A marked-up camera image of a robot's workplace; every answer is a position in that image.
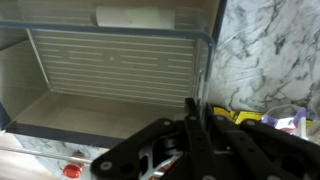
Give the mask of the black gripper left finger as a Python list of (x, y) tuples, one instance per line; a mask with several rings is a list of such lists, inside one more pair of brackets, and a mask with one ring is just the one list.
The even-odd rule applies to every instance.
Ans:
[(154, 121), (96, 158), (90, 173), (94, 180), (148, 180), (168, 161), (160, 180), (214, 180), (212, 145), (192, 98), (182, 117)]

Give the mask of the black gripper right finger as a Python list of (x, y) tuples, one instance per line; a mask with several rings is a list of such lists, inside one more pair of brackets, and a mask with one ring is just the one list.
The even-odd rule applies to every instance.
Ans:
[(320, 146), (253, 119), (206, 110), (217, 180), (320, 180)]

